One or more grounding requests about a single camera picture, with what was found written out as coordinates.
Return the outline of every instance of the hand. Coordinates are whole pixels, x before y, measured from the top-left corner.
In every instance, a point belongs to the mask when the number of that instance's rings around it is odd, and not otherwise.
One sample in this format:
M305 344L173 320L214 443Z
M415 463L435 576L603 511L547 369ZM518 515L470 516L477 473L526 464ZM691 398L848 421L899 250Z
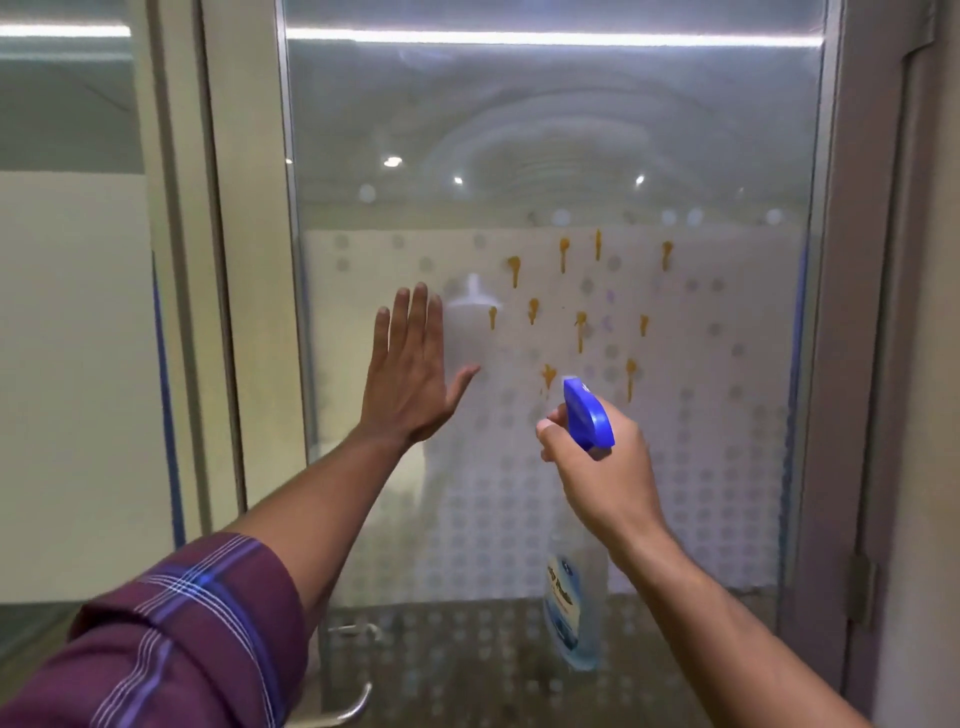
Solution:
M616 441L602 460L594 460L566 431L565 404L537 423L537 437L543 445L540 457L557 464L570 506L615 560L634 536L668 530L643 433L608 401L600 401Z
M376 312L373 356L358 429L399 439L405 448L426 440L453 416L480 367L461 369L444 383L444 305L425 283L401 288L394 313Z

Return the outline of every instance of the door hinge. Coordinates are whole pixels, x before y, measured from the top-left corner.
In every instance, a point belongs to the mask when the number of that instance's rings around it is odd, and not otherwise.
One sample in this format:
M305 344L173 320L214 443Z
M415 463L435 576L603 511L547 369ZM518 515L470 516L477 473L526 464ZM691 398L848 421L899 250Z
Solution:
M855 553L847 574L847 619L871 629L876 607L876 578L880 567L866 554Z
M914 38L910 53L933 43L937 37L937 6L939 0L921 0L917 3L919 16L917 18L917 36Z

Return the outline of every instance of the dotted pattern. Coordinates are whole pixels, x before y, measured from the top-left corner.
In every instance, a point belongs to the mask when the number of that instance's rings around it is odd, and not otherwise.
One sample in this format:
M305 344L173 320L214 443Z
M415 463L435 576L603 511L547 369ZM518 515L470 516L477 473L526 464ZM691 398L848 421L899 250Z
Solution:
M542 595L562 504L533 425L576 375L644 428L667 519L732 588L777 582L801 232L790 226L310 231L304 238L321 442L359 416L376 309L424 280L445 296L447 377L484 369L457 415L408 454L334 596L343 606ZM570 240L566 273L559 242ZM674 243L669 270L661 245ZM518 286L506 259L521 258ZM482 303L464 303L478 277ZM540 302L531 326L529 302ZM491 330L490 301L497 304ZM578 353L578 311L584 351ZM649 317L645 336L640 316ZM638 371L627 402L626 362ZM559 372L549 391L545 364ZM632 591L611 569L610 589Z
M768 625L772 591L741 595ZM709 727L646 606L611 597L598 669L558 657L536 599L338 610L329 626L371 621L383 640L330 638L326 709L373 682L358 725Z

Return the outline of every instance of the glass panel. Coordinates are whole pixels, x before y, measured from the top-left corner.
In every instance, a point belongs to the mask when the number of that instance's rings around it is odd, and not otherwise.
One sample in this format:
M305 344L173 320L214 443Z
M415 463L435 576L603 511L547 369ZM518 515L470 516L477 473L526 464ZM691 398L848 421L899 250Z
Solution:
M703 719L613 569L600 668L554 655L533 425L565 375L636 418L677 536L772 621L823 15L288 0L311 457L356 422L400 285L444 295L450 368L484 366L348 560L334 620L385 640L334 640L337 701L373 676L372 722Z
M126 3L0 6L2 703L173 533Z

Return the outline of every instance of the shirt sleeve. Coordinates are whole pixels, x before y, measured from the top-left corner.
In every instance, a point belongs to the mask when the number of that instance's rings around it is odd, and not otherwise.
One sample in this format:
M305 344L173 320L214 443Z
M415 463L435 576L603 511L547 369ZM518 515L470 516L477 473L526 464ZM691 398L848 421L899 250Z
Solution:
M297 590L273 552L214 534L85 605L0 726L281 726L306 648Z

